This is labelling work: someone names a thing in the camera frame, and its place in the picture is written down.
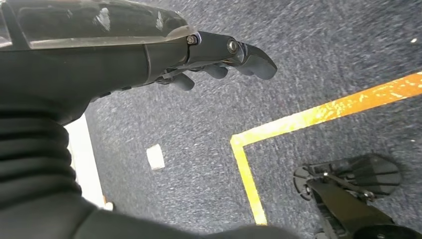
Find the clear plastic cover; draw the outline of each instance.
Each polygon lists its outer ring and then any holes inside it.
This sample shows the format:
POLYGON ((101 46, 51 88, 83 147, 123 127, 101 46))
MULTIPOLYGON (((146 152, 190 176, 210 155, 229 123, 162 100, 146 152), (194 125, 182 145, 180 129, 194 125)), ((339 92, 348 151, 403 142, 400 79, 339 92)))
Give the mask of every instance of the clear plastic cover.
MULTIPOLYGON (((128 0, 6 0, 6 4, 32 49, 148 44, 196 32, 174 11, 128 0)), ((7 31, 3 26, 0 18, 0 30, 7 31)))
POLYGON ((2 1, 0 1, 0 48, 12 45, 9 31, 7 29, 6 23, 4 21, 3 13, 1 11, 1 4, 2 4, 2 1))

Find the screw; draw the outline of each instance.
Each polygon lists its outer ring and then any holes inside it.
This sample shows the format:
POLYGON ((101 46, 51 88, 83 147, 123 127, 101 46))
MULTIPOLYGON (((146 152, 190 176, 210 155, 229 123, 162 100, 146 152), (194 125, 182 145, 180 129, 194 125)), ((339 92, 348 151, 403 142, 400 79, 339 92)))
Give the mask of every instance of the screw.
POLYGON ((237 45, 237 41, 235 41, 234 39, 230 39, 227 42, 227 49, 231 54, 235 54, 238 50, 239 46, 237 45))
POLYGON ((186 37, 186 40, 188 41, 189 45, 196 45, 198 43, 198 39, 195 35, 190 35, 186 37))
POLYGON ((305 193, 307 195, 310 195, 311 194, 311 189, 307 185, 305 185, 305 188, 302 189, 302 193, 305 193))

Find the ribbed black tube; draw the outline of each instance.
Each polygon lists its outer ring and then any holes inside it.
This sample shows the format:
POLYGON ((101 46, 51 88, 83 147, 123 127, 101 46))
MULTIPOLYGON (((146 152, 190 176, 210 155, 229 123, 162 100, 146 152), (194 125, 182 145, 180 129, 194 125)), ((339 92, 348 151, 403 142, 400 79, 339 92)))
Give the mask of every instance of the ribbed black tube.
POLYGON ((46 118, 0 119, 0 209, 60 193, 80 194, 68 134, 46 118))

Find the white baseboard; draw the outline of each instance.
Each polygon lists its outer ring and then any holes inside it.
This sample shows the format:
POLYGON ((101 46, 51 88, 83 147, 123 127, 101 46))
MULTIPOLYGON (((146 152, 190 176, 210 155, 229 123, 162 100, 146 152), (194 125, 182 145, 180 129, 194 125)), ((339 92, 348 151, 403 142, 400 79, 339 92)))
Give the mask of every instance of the white baseboard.
POLYGON ((85 114, 77 121, 65 126, 69 132, 69 151, 77 182, 82 188, 82 197, 103 208, 105 205, 97 165, 91 145, 85 114))

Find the robotic arm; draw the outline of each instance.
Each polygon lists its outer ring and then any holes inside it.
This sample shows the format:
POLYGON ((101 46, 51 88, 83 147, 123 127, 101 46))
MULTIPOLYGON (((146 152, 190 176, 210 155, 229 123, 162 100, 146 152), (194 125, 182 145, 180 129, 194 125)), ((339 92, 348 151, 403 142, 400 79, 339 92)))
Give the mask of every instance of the robotic arm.
POLYGON ((233 67, 261 79, 277 71, 257 47, 127 0, 0 0, 0 63, 0 106, 36 109, 60 124, 115 90, 190 90, 185 71, 223 78, 233 67))
POLYGON ((227 67, 262 79, 277 71, 259 48, 197 32, 172 11, 128 0, 0 0, 0 237, 199 238, 85 201, 62 126, 113 91, 189 90, 183 72, 223 78, 227 67))

